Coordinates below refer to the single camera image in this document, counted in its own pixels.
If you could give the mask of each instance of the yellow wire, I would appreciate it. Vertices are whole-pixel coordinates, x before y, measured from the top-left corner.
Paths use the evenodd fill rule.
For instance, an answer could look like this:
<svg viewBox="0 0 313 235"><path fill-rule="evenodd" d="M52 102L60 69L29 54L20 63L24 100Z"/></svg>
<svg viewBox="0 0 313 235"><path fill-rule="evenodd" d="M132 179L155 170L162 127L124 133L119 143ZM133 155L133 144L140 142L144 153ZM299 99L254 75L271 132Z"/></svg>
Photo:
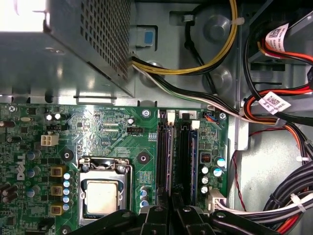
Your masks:
<svg viewBox="0 0 313 235"><path fill-rule="evenodd" d="M232 21L235 21L238 18L238 9L237 9L237 4L236 0L229 0L230 3L230 8L231 8L231 18ZM156 73L160 75L179 75L179 74L184 74L184 73L189 73L189 72L196 72L202 69L205 69L207 67L210 67L217 62L219 62L231 49L231 46L234 44L235 38L237 34L237 25L233 24L231 27L231 31L229 34L229 37L224 44L223 48L221 51L207 64L195 68L189 68L189 69L182 69L182 70L168 70L168 69L159 69L159 68L154 68L150 67L147 65L142 65L141 63L133 61L133 64L139 67L141 70L144 70L149 73Z"/></svg>

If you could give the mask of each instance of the green circuit board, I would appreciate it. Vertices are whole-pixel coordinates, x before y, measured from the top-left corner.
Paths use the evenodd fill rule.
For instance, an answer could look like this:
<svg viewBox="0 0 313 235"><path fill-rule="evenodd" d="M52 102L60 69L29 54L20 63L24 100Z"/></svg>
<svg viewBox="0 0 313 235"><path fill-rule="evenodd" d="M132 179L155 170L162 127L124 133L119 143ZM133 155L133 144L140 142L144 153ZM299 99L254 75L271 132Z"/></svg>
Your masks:
<svg viewBox="0 0 313 235"><path fill-rule="evenodd" d="M194 119L200 121L198 130L197 158L200 165L211 168L214 157L226 158L227 120L209 123L203 118L204 110L192 110ZM83 156L112 159L128 159L133 166L133 183L127 187L133 192L129 200L132 211L139 213L140 189L147 190L146 200L156 200L157 141L159 108L115 107L102 105L48 105L48 104L1 104L0 105L0 171L2 185L14 188L9 192L16 195L1 200L0 235L24 235L38 231L38 224L54 221L47 232L41 234L61 235L62 229L76 230L78 221L78 184L80 169L77 161ZM42 146L42 135L57 135L57 144ZM179 138L174 138L174 145ZM64 159L65 152L73 158ZM145 162L140 160L145 153ZM201 163L201 153L209 153L212 160ZM71 198L69 209L60 215L51 213L55 205L62 205L63 195L52 195L52 188L65 188L63 175L71 175ZM211 173L210 186L219 188L226 196L226 168L222 179ZM196 205L206 209L204 196L198 190Z"/></svg>

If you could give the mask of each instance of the motherboard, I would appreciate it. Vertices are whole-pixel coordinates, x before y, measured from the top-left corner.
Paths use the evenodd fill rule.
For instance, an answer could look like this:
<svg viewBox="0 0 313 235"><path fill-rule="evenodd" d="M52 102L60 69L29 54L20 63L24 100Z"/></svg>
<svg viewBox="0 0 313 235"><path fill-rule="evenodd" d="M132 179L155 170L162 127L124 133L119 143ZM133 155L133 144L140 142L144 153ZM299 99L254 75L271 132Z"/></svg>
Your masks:
<svg viewBox="0 0 313 235"><path fill-rule="evenodd" d="M227 118L219 111L0 105L0 235L69 234L156 188L207 210L226 196Z"/></svg>

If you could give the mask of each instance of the power connector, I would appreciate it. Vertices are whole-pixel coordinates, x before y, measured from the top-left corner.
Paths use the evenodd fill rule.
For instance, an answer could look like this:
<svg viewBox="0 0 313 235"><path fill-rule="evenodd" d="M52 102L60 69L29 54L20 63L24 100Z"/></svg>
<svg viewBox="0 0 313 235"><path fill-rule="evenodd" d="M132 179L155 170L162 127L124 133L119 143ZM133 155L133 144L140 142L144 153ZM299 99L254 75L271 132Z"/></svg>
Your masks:
<svg viewBox="0 0 313 235"><path fill-rule="evenodd" d="M213 188L209 190L209 194L206 200L209 213L213 213L216 210L216 200L219 200L221 203L226 205L227 199L220 193L217 188Z"/></svg>

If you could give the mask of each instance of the barcode label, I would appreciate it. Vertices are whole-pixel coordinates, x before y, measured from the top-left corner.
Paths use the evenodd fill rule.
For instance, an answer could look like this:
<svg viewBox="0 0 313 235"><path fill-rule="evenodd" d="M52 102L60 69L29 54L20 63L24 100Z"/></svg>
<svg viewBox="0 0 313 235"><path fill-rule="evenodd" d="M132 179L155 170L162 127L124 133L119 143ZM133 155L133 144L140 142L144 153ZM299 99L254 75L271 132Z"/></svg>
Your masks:
<svg viewBox="0 0 313 235"><path fill-rule="evenodd" d="M288 29L289 23L279 26L278 28L269 32L265 41L269 44L269 46L275 50L285 51L284 48L284 38Z"/></svg>
<svg viewBox="0 0 313 235"><path fill-rule="evenodd" d="M272 115L276 114L277 112L282 112L291 106L291 104L276 95L274 92L267 93L266 96L264 96L258 102Z"/></svg>

